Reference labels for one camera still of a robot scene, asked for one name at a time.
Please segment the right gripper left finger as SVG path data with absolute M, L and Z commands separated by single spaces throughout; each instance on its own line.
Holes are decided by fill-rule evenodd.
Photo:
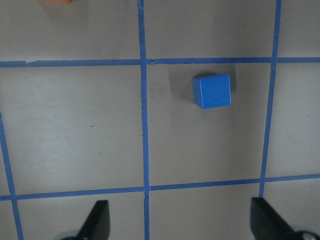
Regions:
M 108 240 L 110 232 L 109 201 L 98 200 L 77 235 L 64 237 L 63 240 Z

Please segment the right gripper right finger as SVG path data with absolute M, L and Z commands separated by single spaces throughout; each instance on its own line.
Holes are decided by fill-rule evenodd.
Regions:
M 295 231 L 262 197 L 250 200 L 250 230 L 257 240 L 318 240 L 316 233 Z

